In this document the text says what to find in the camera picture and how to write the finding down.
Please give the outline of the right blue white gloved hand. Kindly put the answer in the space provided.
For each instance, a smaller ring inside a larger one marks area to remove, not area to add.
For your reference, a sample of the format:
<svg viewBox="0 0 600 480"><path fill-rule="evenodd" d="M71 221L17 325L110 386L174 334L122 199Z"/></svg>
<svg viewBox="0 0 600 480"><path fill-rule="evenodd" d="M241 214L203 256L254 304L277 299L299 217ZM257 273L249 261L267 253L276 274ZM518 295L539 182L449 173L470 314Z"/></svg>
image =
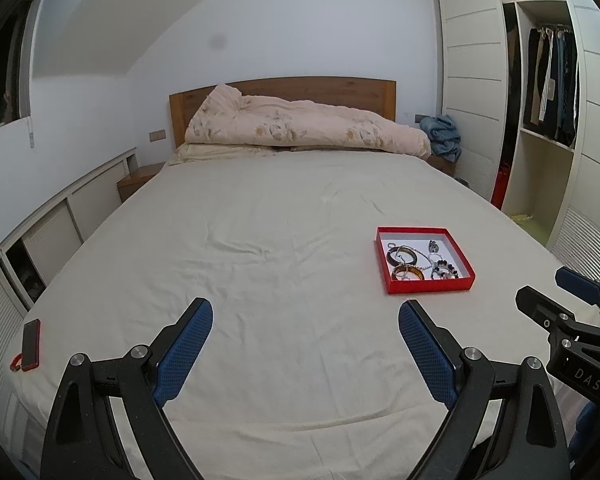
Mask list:
<svg viewBox="0 0 600 480"><path fill-rule="evenodd" d="M577 419L569 456L571 479L600 479L600 408L593 403Z"/></svg>

